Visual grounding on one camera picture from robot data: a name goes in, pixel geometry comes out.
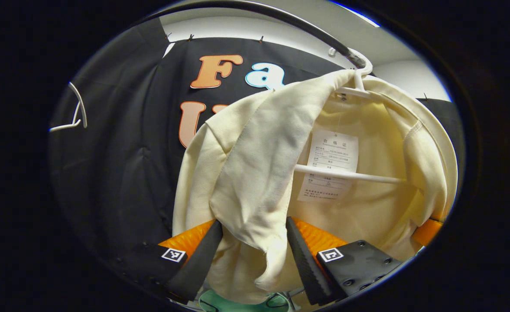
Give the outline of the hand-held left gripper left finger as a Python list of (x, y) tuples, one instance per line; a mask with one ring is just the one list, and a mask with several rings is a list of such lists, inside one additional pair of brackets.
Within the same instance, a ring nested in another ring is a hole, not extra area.
[(125, 278), (157, 297), (193, 301), (205, 282), (223, 237), (216, 219), (158, 244), (142, 243), (116, 257)]

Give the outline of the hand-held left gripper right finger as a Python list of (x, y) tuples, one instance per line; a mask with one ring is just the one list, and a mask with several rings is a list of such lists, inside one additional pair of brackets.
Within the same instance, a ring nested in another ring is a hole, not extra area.
[(357, 296), (402, 264), (365, 240), (348, 243), (299, 218), (287, 217), (286, 229), (310, 304)]

